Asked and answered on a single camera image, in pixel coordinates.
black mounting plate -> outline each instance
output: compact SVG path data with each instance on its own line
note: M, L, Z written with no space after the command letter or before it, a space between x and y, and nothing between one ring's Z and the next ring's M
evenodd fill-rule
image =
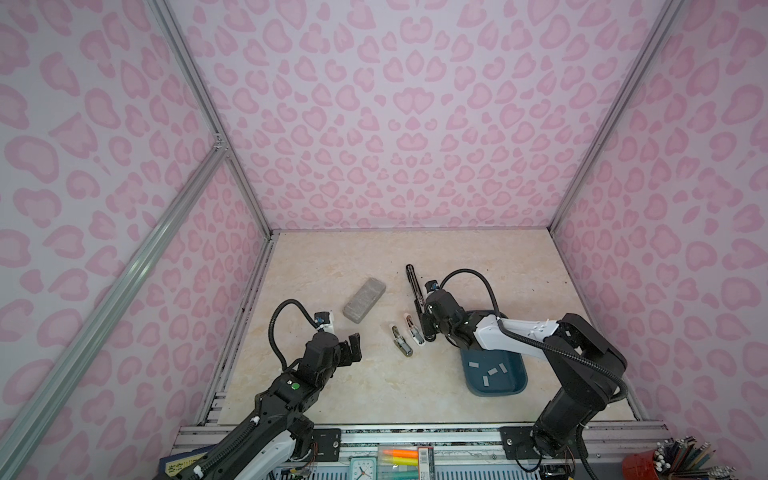
M312 442L317 444L316 462L338 462L341 449L341 429L314 429Z
M531 427L501 427L498 431L502 434L502 447L507 460L538 460L539 454L533 449L531 440ZM575 436L568 440L568 447L574 455L578 455ZM565 452L554 457L565 458Z

teal clock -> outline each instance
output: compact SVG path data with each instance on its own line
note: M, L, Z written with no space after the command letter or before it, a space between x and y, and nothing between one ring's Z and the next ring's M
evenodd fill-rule
M353 457L347 480L376 480L376 457Z

blue tray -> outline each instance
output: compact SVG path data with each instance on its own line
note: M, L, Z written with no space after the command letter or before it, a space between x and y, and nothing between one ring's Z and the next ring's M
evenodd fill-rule
M467 388L477 396L516 395L528 384L528 374L519 353L462 350L462 365Z

bundle of pencils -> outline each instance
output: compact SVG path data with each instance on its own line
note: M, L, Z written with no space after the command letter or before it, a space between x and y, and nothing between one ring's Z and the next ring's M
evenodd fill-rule
M727 466L707 466L714 456L712 445L704 442L697 446L694 437L668 439L657 443L654 453L654 466L663 478L692 478L694 480L735 480L735 468Z

plastic package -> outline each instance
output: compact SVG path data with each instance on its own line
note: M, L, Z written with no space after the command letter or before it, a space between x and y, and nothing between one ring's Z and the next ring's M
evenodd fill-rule
M379 445L378 480L435 480L432 447Z

